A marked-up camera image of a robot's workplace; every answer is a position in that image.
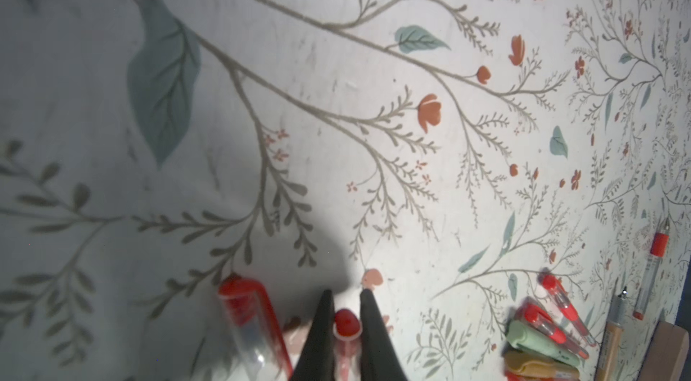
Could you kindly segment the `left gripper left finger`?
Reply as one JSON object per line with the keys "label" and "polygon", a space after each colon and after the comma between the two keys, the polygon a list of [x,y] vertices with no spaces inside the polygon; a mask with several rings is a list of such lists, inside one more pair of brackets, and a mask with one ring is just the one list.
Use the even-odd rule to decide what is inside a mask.
{"label": "left gripper left finger", "polygon": [[332,381],[335,375],[334,296],[325,290],[318,303],[291,381]]}

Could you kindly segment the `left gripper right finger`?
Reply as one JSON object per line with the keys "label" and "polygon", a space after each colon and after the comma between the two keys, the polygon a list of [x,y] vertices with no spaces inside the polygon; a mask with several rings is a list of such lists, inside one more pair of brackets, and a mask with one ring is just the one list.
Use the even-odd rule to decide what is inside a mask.
{"label": "left gripper right finger", "polygon": [[360,294],[362,324],[361,379],[363,381],[407,381],[407,377],[380,313],[374,293],[365,289]]}

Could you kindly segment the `red pen cap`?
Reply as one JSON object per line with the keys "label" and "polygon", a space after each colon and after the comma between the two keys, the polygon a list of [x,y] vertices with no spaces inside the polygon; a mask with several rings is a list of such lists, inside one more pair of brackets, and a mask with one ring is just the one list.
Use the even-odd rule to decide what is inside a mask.
{"label": "red pen cap", "polygon": [[362,332],[361,322],[355,313],[346,308],[336,312],[333,325],[336,381],[361,379]]}
{"label": "red pen cap", "polygon": [[264,285],[253,278],[233,273],[221,282],[218,298],[248,378],[290,379],[293,364]]}

